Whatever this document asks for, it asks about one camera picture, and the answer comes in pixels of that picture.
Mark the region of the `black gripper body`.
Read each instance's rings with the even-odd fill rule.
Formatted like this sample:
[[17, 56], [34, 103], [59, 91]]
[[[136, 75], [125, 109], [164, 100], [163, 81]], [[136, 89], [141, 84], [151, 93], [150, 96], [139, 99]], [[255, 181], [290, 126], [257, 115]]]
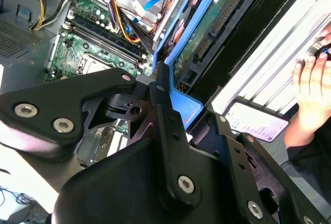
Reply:
[[53, 223], [248, 223], [230, 187], [222, 158], [194, 148], [189, 159], [202, 188], [200, 204], [173, 214], [158, 193], [156, 155], [146, 140], [72, 177], [62, 188], [52, 215]]

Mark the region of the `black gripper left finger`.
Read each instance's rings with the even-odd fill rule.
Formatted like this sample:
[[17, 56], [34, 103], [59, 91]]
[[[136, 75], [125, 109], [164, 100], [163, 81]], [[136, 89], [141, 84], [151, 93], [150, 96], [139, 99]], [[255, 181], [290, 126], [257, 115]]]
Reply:
[[197, 207], [201, 186], [180, 114], [171, 104], [167, 66], [148, 85], [115, 68], [2, 94], [1, 142], [45, 160], [67, 159], [85, 134], [114, 118], [129, 122], [126, 148], [152, 141], [165, 208]]

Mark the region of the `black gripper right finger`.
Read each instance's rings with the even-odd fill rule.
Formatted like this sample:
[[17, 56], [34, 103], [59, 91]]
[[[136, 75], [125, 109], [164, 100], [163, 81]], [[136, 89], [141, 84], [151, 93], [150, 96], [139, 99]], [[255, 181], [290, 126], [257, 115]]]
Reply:
[[235, 137], [227, 120], [205, 113], [205, 150], [219, 164], [219, 182], [225, 217], [220, 223], [324, 223], [325, 218], [263, 146], [244, 133]]

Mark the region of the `person's hand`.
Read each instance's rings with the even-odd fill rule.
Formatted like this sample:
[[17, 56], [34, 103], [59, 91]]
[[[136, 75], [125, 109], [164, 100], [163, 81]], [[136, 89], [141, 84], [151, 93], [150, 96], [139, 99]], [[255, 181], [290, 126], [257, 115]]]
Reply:
[[309, 55], [293, 70], [298, 112], [285, 131], [287, 148], [312, 142], [314, 133], [330, 118], [330, 51]]

